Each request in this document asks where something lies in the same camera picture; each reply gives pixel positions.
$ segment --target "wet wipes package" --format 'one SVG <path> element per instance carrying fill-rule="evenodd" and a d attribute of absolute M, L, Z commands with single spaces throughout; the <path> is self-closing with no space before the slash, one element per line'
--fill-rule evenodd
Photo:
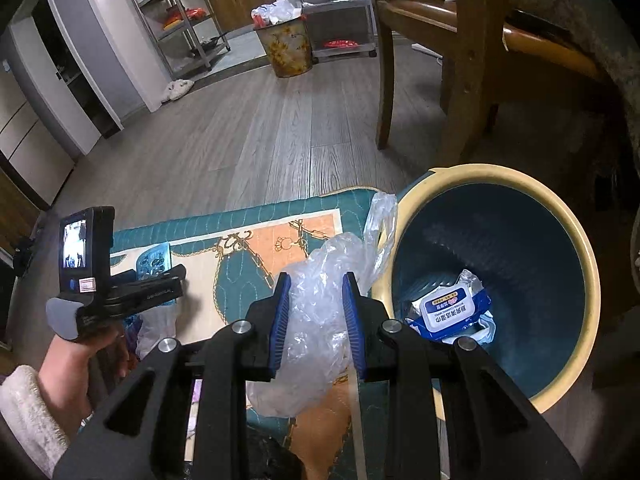
<path fill-rule="evenodd" d="M 464 269 L 454 285 L 439 286 L 413 301 L 410 316 L 405 322 L 427 339 L 443 340 L 458 335 L 473 337 L 477 332 L 483 339 L 481 342 L 489 342 L 485 339 L 489 335 L 493 339 L 495 333 L 490 313 L 483 316 L 489 307 L 491 299 L 482 282 Z"/>
<path fill-rule="evenodd" d="M 147 249 L 136 260 L 136 275 L 138 280 L 146 280 L 166 270 L 171 269 L 171 249 L 169 242 L 164 242 Z M 174 304 L 175 300 L 169 300 L 163 305 Z"/>

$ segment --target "white plastic bag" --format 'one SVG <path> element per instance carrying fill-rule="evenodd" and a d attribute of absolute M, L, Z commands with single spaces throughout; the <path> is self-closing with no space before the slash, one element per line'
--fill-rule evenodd
<path fill-rule="evenodd" d="M 378 192 L 371 201 L 363 240 L 353 233 L 335 235 L 304 262 L 283 269 L 291 276 L 291 290 L 282 364 L 270 383 L 246 384 L 258 414 L 296 416 L 317 404 L 351 363 L 342 277 L 352 271 L 360 293 L 368 293 L 388 263 L 397 217 L 395 195 Z M 378 249 L 382 228 L 387 237 Z"/>
<path fill-rule="evenodd" d="M 178 306 L 175 301 L 169 305 L 158 305 L 140 312 L 142 326 L 138 332 L 136 354 L 140 359 L 152 351 L 165 337 L 175 337 L 175 318 Z"/>
<path fill-rule="evenodd" d="M 275 25 L 276 23 L 288 22 L 299 17 L 302 9 L 296 8 L 288 0 L 278 0 L 273 4 L 261 5 L 257 9 L 251 11 L 252 19 L 260 16 L 263 21 L 262 27 Z"/>

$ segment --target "red bag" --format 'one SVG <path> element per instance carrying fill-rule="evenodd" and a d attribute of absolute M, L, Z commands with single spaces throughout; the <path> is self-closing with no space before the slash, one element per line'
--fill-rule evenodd
<path fill-rule="evenodd" d="M 325 41 L 323 46 L 325 48 L 346 48 L 348 46 L 358 46 L 358 45 L 359 43 L 353 40 L 331 40 L 331 41 Z"/>
<path fill-rule="evenodd" d="M 187 19 L 189 21 L 200 20 L 207 15 L 205 10 L 201 8 L 184 9 L 184 12 L 187 15 Z M 164 20 L 164 25 L 162 26 L 162 28 L 167 29 L 171 27 L 171 25 L 173 25 L 175 22 L 182 21 L 182 15 L 180 14 L 180 9 L 178 9 L 178 7 L 170 7 L 169 9 L 167 9 L 166 13 L 167 17 L 166 20 Z"/>

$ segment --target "trash can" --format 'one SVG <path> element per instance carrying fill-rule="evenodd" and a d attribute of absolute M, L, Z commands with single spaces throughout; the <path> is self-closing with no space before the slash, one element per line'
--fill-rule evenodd
<path fill-rule="evenodd" d="M 256 28 L 277 77 L 292 77 L 311 69 L 311 44 L 302 17 Z"/>
<path fill-rule="evenodd" d="M 600 319 L 596 260 L 571 210 L 530 176 L 491 164 L 429 172 L 399 200 L 390 262 L 372 296 L 398 319 L 412 290 L 452 285 L 462 269 L 480 278 L 496 324 L 484 349 L 540 413 L 584 368 Z M 437 390 L 434 400 L 444 419 Z"/>

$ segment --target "metal screw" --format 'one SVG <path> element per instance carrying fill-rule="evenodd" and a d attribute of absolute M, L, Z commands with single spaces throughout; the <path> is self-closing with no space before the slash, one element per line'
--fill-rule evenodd
<path fill-rule="evenodd" d="M 458 339 L 456 339 L 456 343 L 458 343 L 458 346 L 460 348 L 467 351 L 475 350 L 476 346 L 478 346 L 478 343 L 476 343 L 475 339 L 467 336 L 459 337 Z"/>
<path fill-rule="evenodd" d="M 233 330 L 237 334 L 244 334 L 245 332 L 249 332 L 251 330 L 251 323 L 245 319 L 241 319 L 236 321 L 231 326 L 231 330 Z"/>
<path fill-rule="evenodd" d="M 385 332 L 389 332 L 390 334 L 395 334 L 396 332 L 400 332 L 402 330 L 402 323 L 400 323 L 397 319 L 387 319 L 382 322 L 382 330 Z"/>
<path fill-rule="evenodd" d="M 167 352 L 171 352 L 177 346 L 178 346 L 177 341 L 172 337 L 165 337 L 164 339 L 162 339 L 161 342 L 158 343 L 158 348 L 160 349 L 161 352 L 164 352 L 165 354 Z"/>

